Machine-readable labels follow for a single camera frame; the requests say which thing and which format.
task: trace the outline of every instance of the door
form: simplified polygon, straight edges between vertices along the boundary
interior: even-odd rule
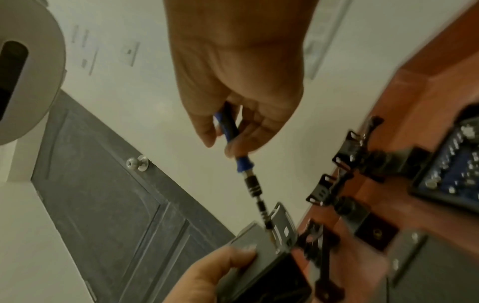
[[[32,183],[96,302],[160,303],[194,261],[233,238],[152,163],[128,170],[139,155],[60,93]]]

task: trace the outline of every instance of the blue and black screwdriver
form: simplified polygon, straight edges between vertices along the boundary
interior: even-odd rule
[[[236,122],[232,117],[231,106],[229,103],[225,103],[221,112],[215,114],[215,118],[218,120],[221,130],[223,131],[223,134],[225,134],[228,142],[232,141],[240,134],[240,131],[236,127]],[[268,210],[266,209],[266,204],[261,198],[261,186],[259,185],[258,178],[253,173],[254,164],[247,156],[236,158],[236,163],[238,165],[238,172],[242,173],[244,176],[244,182],[248,187],[249,194],[256,199],[256,205],[261,214],[261,218],[263,219],[264,226],[270,233],[271,241],[275,243],[273,233],[274,224],[271,221]]]

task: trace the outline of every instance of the white wall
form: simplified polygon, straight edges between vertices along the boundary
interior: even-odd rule
[[[160,0],[51,0],[70,41],[75,24],[99,41],[92,76],[71,56],[63,89],[146,154],[160,169],[237,233],[256,208],[223,156],[194,134],[179,101]],[[305,197],[348,128],[360,125],[397,66],[457,16],[469,0],[353,0],[316,79],[280,135],[252,155],[268,206],[285,203],[299,222]],[[141,42],[134,67],[119,63],[122,43]]]
[[[92,303],[30,182],[0,184],[0,303]]]

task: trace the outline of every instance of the door knob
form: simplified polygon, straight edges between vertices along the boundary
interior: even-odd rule
[[[138,158],[130,158],[126,160],[126,167],[129,170],[139,170],[141,172],[144,172],[145,170],[148,169],[148,166],[150,165],[150,160],[144,155],[139,156]]]

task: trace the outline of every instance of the person's right hand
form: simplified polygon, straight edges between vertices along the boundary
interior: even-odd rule
[[[318,0],[164,0],[182,103],[208,147],[221,135],[213,114],[227,100],[244,156],[284,126],[303,94],[302,45]]]

